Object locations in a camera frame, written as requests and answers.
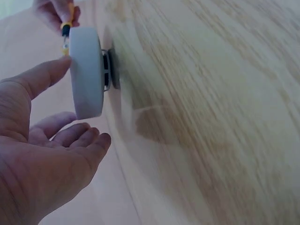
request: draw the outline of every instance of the finger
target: finger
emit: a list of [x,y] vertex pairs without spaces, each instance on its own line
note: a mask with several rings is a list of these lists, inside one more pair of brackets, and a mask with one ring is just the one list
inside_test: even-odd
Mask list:
[[19,86],[23,87],[31,100],[33,100],[40,93],[63,78],[70,65],[71,58],[64,56],[59,60],[44,62],[18,76],[2,80],[2,82],[14,82],[19,84]]
[[60,131],[53,141],[63,147],[69,147],[73,142],[83,135],[90,128],[88,123],[78,123],[65,130]]
[[97,128],[88,129],[77,141],[70,145],[70,148],[75,147],[87,147],[92,144],[95,139],[99,136],[99,130]]
[[71,151],[82,155],[87,160],[92,172],[92,176],[94,176],[99,163],[102,161],[111,145],[111,141],[110,135],[104,133],[101,134],[98,139],[87,148],[79,147],[71,149]]
[[40,129],[49,140],[64,126],[73,122],[74,120],[76,120],[76,115],[73,112],[61,112],[41,120],[35,124],[30,131]]
[[74,22],[78,22],[79,17],[80,17],[80,14],[81,14],[81,11],[80,11],[79,6],[76,6],[76,7],[74,8],[73,23],[74,23]]
[[76,21],[73,22],[73,27],[79,27],[79,26],[80,26],[79,22],[76,22]]
[[61,21],[68,22],[71,20],[71,12],[68,4],[73,1],[51,0],[51,2],[56,10],[56,13],[60,17]]
[[61,34],[60,25],[61,20],[58,15],[54,15],[51,12],[43,11],[37,14],[39,18],[46,24],[50,29],[55,31],[57,34]]

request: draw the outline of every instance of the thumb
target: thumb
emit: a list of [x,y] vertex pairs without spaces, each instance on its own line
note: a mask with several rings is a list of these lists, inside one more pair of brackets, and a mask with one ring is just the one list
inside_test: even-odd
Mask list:
[[51,0],[57,15],[60,17],[62,22],[71,21],[71,12],[69,9],[69,2],[68,0]]
[[31,100],[33,100],[40,93],[45,91],[47,88],[53,86],[61,78],[63,78],[70,65],[71,58],[69,56],[64,56],[59,60],[44,62],[18,76],[2,80],[1,83],[18,83],[20,86],[23,87],[23,89],[10,89],[10,91],[7,92],[7,95],[13,96],[14,91],[26,91],[30,96]]

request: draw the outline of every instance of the palm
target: palm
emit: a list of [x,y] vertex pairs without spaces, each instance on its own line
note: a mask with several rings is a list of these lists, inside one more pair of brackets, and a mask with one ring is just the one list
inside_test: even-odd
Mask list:
[[110,146],[86,123],[72,125],[62,112],[29,127],[31,100],[66,73],[70,58],[41,64],[0,82],[0,194],[6,192],[8,213],[37,224],[74,198],[93,178]]

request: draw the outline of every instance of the fingernail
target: fingernail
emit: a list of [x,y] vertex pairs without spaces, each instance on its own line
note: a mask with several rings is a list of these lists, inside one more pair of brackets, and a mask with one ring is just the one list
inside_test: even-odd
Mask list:
[[97,128],[95,128],[95,127],[92,127],[91,130],[96,135],[100,134],[99,130]]
[[68,22],[70,20],[71,15],[70,14],[64,14],[61,16],[61,21]]
[[60,60],[62,60],[62,61],[69,61],[69,60],[71,60],[71,57],[68,56],[68,55],[64,55],[64,56],[60,57]]
[[86,128],[90,128],[90,125],[88,123],[82,123],[83,126],[85,126]]

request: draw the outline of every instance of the yellow screwdriver handle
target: yellow screwdriver handle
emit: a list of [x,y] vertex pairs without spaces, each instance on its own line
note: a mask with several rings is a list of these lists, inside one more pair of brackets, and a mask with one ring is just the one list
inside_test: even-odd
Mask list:
[[70,13],[71,13],[71,21],[68,21],[68,22],[63,22],[61,25],[60,25],[60,29],[62,30],[62,28],[65,26],[65,25],[69,25],[70,27],[72,27],[72,21],[74,19],[74,4],[73,3],[69,3],[69,10],[70,10]]

